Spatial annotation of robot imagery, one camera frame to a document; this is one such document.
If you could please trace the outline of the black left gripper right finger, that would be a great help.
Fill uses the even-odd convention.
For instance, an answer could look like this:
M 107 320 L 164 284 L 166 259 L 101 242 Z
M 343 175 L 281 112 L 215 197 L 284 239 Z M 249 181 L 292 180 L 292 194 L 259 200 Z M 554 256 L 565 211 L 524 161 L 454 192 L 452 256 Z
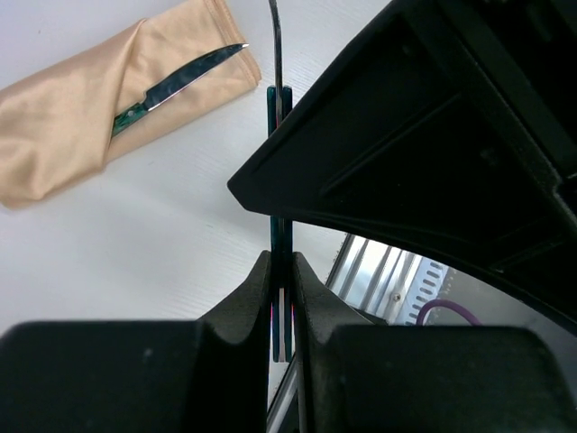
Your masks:
M 304 432 L 573 432 L 544 342 L 519 327 L 376 325 L 293 256 Z

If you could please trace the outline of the green handled knife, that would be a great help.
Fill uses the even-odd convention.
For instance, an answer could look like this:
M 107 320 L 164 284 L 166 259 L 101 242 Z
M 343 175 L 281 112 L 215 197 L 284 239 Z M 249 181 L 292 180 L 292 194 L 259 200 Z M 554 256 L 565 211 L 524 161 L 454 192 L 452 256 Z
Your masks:
M 147 89 L 144 99 L 117 114 L 113 121 L 111 137 L 125 131 L 151 111 L 155 110 L 185 88 L 204 77 L 209 71 L 221 65 L 249 46 L 248 43 L 230 44 L 210 51 L 174 70 L 166 78 Z

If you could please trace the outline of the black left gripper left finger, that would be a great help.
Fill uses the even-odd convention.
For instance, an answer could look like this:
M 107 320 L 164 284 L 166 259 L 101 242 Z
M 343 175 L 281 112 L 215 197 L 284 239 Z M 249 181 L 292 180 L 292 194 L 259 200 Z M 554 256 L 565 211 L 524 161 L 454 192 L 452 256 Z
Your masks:
M 196 320 L 29 321 L 1 337 L 4 432 L 262 432 L 270 254 Z

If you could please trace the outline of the peach satin napkin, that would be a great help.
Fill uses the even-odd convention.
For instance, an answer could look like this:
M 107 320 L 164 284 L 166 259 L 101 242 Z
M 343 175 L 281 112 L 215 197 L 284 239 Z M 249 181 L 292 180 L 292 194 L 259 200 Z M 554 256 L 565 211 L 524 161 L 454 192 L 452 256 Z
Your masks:
M 1 202 L 23 207 L 254 90 L 261 72 L 242 49 L 115 134 L 114 117 L 200 56 L 244 38 L 224 1 L 186 1 L 4 88 Z

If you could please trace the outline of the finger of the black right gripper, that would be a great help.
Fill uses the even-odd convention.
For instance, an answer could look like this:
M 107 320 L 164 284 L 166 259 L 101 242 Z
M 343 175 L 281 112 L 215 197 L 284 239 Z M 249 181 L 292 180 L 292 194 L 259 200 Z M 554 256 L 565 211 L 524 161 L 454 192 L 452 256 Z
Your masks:
M 394 1 L 231 177 L 576 321 L 576 4 Z

